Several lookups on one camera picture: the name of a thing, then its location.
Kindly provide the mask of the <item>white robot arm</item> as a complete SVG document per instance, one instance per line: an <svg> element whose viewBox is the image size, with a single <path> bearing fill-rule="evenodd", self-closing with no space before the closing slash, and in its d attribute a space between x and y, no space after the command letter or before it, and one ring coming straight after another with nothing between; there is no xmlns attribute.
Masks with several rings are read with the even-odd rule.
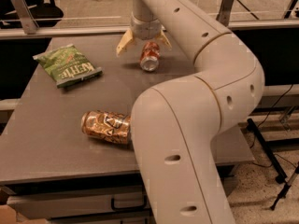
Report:
<svg viewBox="0 0 299 224"><path fill-rule="evenodd" d="M189 0L137 0L192 61L195 72L136 99L131 137L156 224L235 224L211 141L263 95L263 69L227 27Z"/></svg>

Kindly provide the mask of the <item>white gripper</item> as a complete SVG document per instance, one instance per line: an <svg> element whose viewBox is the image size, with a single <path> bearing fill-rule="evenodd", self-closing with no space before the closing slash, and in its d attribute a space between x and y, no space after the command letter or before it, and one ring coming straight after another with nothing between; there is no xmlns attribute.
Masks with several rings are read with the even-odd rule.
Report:
<svg viewBox="0 0 299 224"><path fill-rule="evenodd" d="M157 41L171 50L172 45L161 29L162 25L158 20L141 21L134 14L131 14L130 29L122 36L116 47L116 54L120 56L125 52L127 47L135 42L135 37L141 40L151 40L156 37Z"/></svg>

